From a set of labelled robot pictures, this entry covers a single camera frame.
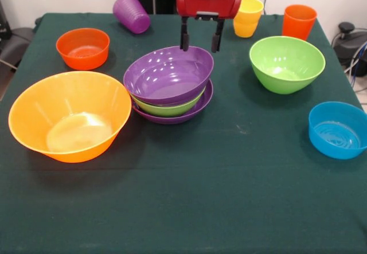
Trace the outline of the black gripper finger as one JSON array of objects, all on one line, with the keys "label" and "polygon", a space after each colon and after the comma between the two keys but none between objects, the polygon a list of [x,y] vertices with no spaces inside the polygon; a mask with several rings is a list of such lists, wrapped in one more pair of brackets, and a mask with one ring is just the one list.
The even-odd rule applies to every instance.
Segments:
[{"label": "black gripper finger", "polygon": [[221,43],[221,36],[222,36],[222,30],[224,28],[224,23],[225,23],[225,19],[218,19],[217,20],[216,31],[215,31],[215,33],[213,34],[213,37],[212,37],[211,51],[213,53],[216,53],[216,52],[220,51],[220,43]]},{"label": "black gripper finger", "polygon": [[188,33],[188,19],[187,16],[181,18],[181,38],[180,49],[187,51],[189,49],[189,33]]}]

